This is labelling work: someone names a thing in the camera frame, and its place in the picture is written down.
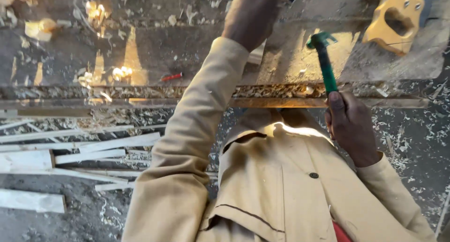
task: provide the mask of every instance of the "hammer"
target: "hammer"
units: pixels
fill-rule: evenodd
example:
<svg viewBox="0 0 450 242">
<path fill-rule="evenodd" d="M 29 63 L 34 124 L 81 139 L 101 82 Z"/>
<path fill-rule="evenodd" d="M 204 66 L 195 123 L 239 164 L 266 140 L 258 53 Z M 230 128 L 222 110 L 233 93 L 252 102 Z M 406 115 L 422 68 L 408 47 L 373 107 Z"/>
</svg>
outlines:
<svg viewBox="0 0 450 242">
<path fill-rule="evenodd" d="M 327 52 L 327 46 L 330 45 L 328 39 L 331 39 L 333 42 L 337 43 L 336 38 L 328 32 L 314 34 L 307 42 L 307 48 L 316 49 L 317 54 L 319 55 L 320 69 L 322 70 L 323 83 L 325 84 L 327 96 L 330 92 L 338 90 L 333 69 L 331 67 L 330 58 L 328 57 Z"/>
</svg>

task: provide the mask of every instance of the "hand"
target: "hand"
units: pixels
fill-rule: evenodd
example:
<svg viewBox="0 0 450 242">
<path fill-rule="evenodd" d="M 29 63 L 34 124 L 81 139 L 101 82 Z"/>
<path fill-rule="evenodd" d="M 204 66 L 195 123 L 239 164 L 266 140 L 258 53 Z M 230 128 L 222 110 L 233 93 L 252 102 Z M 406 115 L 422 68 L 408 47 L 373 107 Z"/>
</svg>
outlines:
<svg viewBox="0 0 450 242">
<path fill-rule="evenodd" d="M 278 17 L 280 0 L 233 0 L 225 18 L 222 37 L 232 39 L 249 52 L 270 34 Z"/>
<path fill-rule="evenodd" d="M 350 155 L 356 167 L 380 161 L 372 129 L 372 112 L 352 93 L 331 92 L 325 121 L 332 140 Z"/>
</svg>

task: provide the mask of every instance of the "beige shirt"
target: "beige shirt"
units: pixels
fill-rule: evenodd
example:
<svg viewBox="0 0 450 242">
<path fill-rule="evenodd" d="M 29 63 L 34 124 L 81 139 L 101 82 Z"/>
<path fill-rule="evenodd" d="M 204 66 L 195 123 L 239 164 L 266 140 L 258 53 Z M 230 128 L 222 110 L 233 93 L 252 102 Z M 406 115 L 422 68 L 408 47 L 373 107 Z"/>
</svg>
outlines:
<svg viewBox="0 0 450 242">
<path fill-rule="evenodd" d="M 383 153 L 350 168 L 303 110 L 248 110 L 220 153 L 219 192 L 205 174 L 217 125 L 249 53 L 217 38 L 138 177 L 123 241 L 435 241 Z"/>
</svg>

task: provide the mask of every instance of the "workbench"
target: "workbench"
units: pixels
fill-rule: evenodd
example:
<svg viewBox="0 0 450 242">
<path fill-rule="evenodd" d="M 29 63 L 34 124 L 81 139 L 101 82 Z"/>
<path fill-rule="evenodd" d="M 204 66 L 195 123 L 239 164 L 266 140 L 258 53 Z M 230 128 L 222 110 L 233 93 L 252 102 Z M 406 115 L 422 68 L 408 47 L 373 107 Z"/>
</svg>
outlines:
<svg viewBox="0 0 450 242">
<path fill-rule="evenodd" d="M 84 10 L 86 1 L 39 0 L 28 6 L 16 0 L 12 6 L 18 26 L 0 30 L 0 87 L 80 87 L 77 77 L 85 71 L 93 73 L 91 87 L 186 87 L 211 42 L 220 36 L 227 5 L 227 0 L 217 8 L 211 7 L 217 0 L 96 0 L 111 12 L 103 22 L 105 29 L 98 30 L 112 36 L 106 39 L 75 19 L 75 6 Z M 192 26 L 186 16 L 188 5 L 198 12 Z M 328 47 L 339 83 L 436 78 L 443 68 L 442 53 L 448 53 L 450 0 L 433 1 L 427 25 L 403 57 L 376 43 L 361 42 L 377 5 L 366 0 L 295 0 L 286 5 L 267 40 L 262 64 L 248 64 L 239 85 L 321 83 L 317 54 L 305 47 L 318 30 L 339 41 Z M 171 15 L 177 17 L 175 26 L 167 21 Z M 69 20 L 72 27 L 59 30 L 48 43 L 28 38 L 31 46 L 24 48 L 20 37 L 25 37 L 24 21 L 44 17 Z M 132 75 L 114 80 L 113 69 L 123 66 L 131 68 Z M 160 81 L 180 72 L 183 78 Z"/>
</svg>

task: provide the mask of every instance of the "man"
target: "man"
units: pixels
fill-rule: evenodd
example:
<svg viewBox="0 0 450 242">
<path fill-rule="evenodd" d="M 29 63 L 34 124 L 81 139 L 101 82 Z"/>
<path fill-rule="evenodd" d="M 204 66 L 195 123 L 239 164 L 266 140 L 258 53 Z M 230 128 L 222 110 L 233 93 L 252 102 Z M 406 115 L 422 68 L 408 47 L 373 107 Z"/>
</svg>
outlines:
<svg viewBox="0 0 450 242">
<path fill-rule="evenodd" d="M 279 0 L 234 0 L 202 68 L 136 181 L 123 241 L 434 241 L 396 171 L 375 147 L 370 110 L 332 92 L 331 139 L 300 109 L 250 109 L 220 152 L 219 192 L 205 174 L 217 124 L 249 52 L 271 33 Z"/>
</svg>

